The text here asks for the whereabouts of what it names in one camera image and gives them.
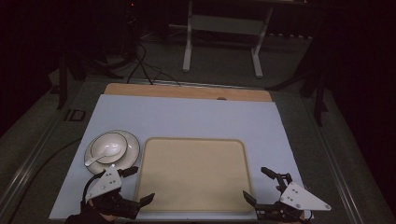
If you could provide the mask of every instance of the cable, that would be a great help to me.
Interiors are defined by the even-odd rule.
[[[142,47],[142,49],[143,49],[143,56],[142,56],[142,58],[141,58],[141,60],[140,60],[140,61],[143,61],[143,60],[145,60],[145,58],[146,58],[147,50],[146,50],[146,48],[145,48],[143,45],[141,45],[140,43],[139,43],[139,46]],[[132,70],[131,74],[128,76],[128,79],[126,80],[126,83],[129,83],[129,81],[131,80],[132,76],[134,75],[134,72],[136,71],[136,69],[137,69],[139,66],[142,66],[142,68],[143,68],[143,64],[141,64],[140,61],[139,61],[139,63],[137,64],[137,66],[134,68],[134,70]]]
[[[164,76],[169,77],[169,78],[171,78],[172,80],[174,80],[174,81],[176,82],[176,84],[177,84],[179,87],[181,87],[180,83],[178,83],[178,81],[177,81],[174,77],[172,77],[172,76],[170,76],[170,75],[167,75],[167,74],[163,73],[162,70],[161,70],[161,71],[157,71],[157,70],[155,70],[153,67],[151,67],[151,66],[149,66],[149,67],[150,67],[152,70],[154,70],[154,71],[156,71],[156,72],[159,73],[154,79],[152,79],[152,82],[153,82],[153,83],[155,82],[155,80],[157,79],[157,77],[159,77],[160,75],[164,75]]]
[[[311,221],[312,216],[314,215],[314,213],[312,212],[312,210],[309,210],[311,212],[311,216],[309,216],[308,221]]]
[[[146,72],[145,66],[143,66],[143,59],[139,58],[138,55],[136,55],[136,59],[139,61],[139,64],[140,64],[140,66],[142,67],[143,73],[145,74],[145,77],[146,77],[147,80],[149,81],[149,84],[154,85],[154,84],[152,83],[151,79],[149,78],[148,73]]]
[[[66,148],[72,146],[73,144],[75,144],[75,143],[81,141],[81,139],[82,139],[82,138],[78,138],[78,139],[76,139],[76,140],[70,142],[70,143],[67,144],[66,146],[61,147],[61,148],[58,149],[54,154],[52,154],[48,159],[46,159],[46,160],[44,161],[43,164],[41,164],[41,166],[38,168],[38,170],[37,170],[37,171],[35,172],[35,174],[32,176],[32,180],[29,182],[29,184],[26,186],[25,190],[23,191],[23,194],[22,194],[20,200],[18,201],[18,204],[17,204],[17,206],[16,206],[14,212],[13,212],[12,215],[11,215],[11,217],[10,217],[10,219],[9,219],[9,221],[8,221],[8,224],[11,224],[12,220],[14,219],[15,215],[17,214],[17,212],[18,212],[18,210],[19,210],[19,208],[20,208],[20,206],[21,206],[21,204],[22,204],[22,201],[23,201],[24,197],[26,196],[26,193],[27,193],[28,189],[32,186],[33,182],[35,182],[35,178],[38,176],[38,174],[41,172],[41,170],[42,170],[42,169],[43,169],[43,168],[44,168],[55,156],[57,156],[60,152],[62,152],[62,151],[65,150]]]
[[[88,192],[88,187],[90,186],[90,184],[93,182],[93,180],[102,177],[102,175],[105,173],[106,171],[102,171],[99,174],[94,175],[93,177],[91,177],[91,179],[87,182],[87,184],[84,187],[84,190],[82,192],[82,199],[81,202],[79,203],[79,209],[80,212],[82,213],[82,210],[84,209],[86,202],[85,202],[85,195],[87,195]]]

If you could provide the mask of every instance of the metal frame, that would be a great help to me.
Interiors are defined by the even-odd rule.
[[[189,72],[191,66],[191,33],[194,30],[206,30],[214,32],[224,32],[242,35],[257,35],[259,40],[257,45],[251,49],[254,71],[257,78],[262,78],[262,65],[260,64],[259,52],[262,48],[262,41],[268,28],[274,9],[268,8],[264,21],[241,20],[234,18],[211,17],[204,15],[194,15],[192,13],[192,0],[189,1],[189,17],[187,20],[187,44],[184,52],[183,71]]]
[[[344,204],[344,208],[346,209],[349,221],[351,224],[363,224],[364,220],[361,216],[361,211],[355,203],[354,196],[352,195],[349,185],[347,184],[347,181],[342,174],[341,168],[338,165],[337,159],[333,154],[332,147],[330,146],[326,136],[318,126],[315,116],[312,114],[309,106],[307,105],[307,100],[304,100],[303,103],[307,114],[312,121],[312,125],[315,127],[319,139],[324,146],[324,150],[326,152],[326,159],[329,164],[329,170],[332,175],[332,179],[334,180],[334,184],[337,187],[338,193],[340,194],[340,198]]]

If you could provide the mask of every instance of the white bracket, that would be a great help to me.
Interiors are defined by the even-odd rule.
[[[119,189],[121,187],[121,179],[116,166],[112,164],[107,168],[106,172],[98,180],[98,182],[93,186],[91,191],[85,196],[87,200],[94,197],[100,196],[102,194],[108,193],[111,190]]]
[[[294,182],[289,183],[279,200],[298,210],[332,210],[331,206]]]

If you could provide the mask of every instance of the white plate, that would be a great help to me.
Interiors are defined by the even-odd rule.
[[[110,143],[120,146],[120,152],[114,156],[105,156],[97,161],[100,163],[113,163],[119,160],[125,154],[126,148],[128,147],[126,138],[120,133],[104,133],[96,137],[91,145],[91,156],[96,157],[102,154],[106,148],[104,146]]]
[[[120,158],[118,158],[117,160],[106,161],[106,163],[101,163],[101,162],[95,161],[93,164],[88,166],[87,169],[94,175],[99,174],[103,170],[108,168],[108,165],[110,163],[115,164],[117,166],[117,168],[119,168],[119,169],[127,169],[134,165],[134,163],[136,162],[137,157],[139,156],[139,153],[140,153],[139,142],[137,141],[136,137],[133,134],[122,131],[122,130],[113,130],[113,131],[109,131],[106,133],[121,134],[126,139],[128,147],[126,148],[126,151],[121,154],[122,156]],[[97,136],[90,142],[87,149],[85,150],[84,163],[85,163],[85,161],[88,161],[92,158],[91,149],[92,149],[93,143],[96,141],[96,139],[98,139],[99,137],[101,137],[102,135],[104,135],[106,133],[103,133],[103,134]]]

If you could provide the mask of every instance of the white table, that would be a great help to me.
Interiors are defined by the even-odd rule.
[[[278,200],[277,182],[261,173],[265,166],[290,173],[303,185],[276,104],[168,97],[102,95],[50,213],[65,219],[79,213],[79,201],[92,174],[84,166],[84,152],[97,135],[110,130],[133,133],[141,150],[150,137],[239,139],[245,145],[251,185],[258,203]],[[140,166],[141,154],[135,164]],[[134,199],[138,175],[123,179],[121,195]],[[249,213],[139,213],[140,220],[252,220]]]

